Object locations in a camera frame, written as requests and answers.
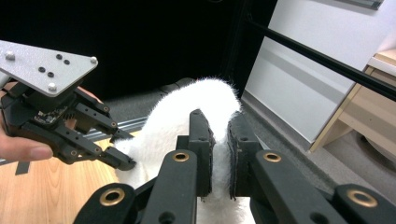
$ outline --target white fluffy object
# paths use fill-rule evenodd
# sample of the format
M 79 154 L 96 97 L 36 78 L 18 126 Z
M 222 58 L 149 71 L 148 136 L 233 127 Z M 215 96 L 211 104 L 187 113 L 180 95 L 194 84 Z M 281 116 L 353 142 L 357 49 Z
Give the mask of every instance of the white fluffy object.
M 241 105 L 235 90 L 216 78 L 196 80 L 172 91 L 156 104 L 147 122 L 131 140 L 114 145 L 136 161 L 130 171 L 116 171 L 121 183 L 135 189 L 157 176 L 164 156 L 176 148 L 178 135 L 189 135 L 190 112 L 201 109 L 214 134 L 212 192 L 197 200 L 197 223 L 254 223 L 248 198 L 230 199 L 230 152 L 227 125 Z

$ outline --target gray floor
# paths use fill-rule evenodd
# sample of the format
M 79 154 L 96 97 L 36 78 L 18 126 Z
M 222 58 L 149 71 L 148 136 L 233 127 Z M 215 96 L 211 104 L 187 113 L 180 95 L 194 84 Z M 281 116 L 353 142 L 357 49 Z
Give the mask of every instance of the gray floor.
M 105 101 L 117 122 L 146 117 L 165 96 L 163 89 Z M 271 118 L 264 118 L 242 101 L 244 115 L 264 148 L 286 154 L 296 168 L 317 189 L 333 194 L 337 185 L 354 183 L 373 189 L 396 204 L 396 166 L 377 153 L 358 133 L 351 132 L 315 152 L 290 141 Z

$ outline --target wooden floor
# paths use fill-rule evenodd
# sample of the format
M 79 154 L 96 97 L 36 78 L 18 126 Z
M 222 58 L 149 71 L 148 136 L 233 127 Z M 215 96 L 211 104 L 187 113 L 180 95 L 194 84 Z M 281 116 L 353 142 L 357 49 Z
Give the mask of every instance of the wooden floor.
M 96 144 L 111 145 L 107 140 Z M 34 161 L 23 175 L 15 175 L 16 168 L 16 162 L 0 166 L 1 224 L 73 223 L 97 189 L 118 182 L 114 168 L 99 161 Z

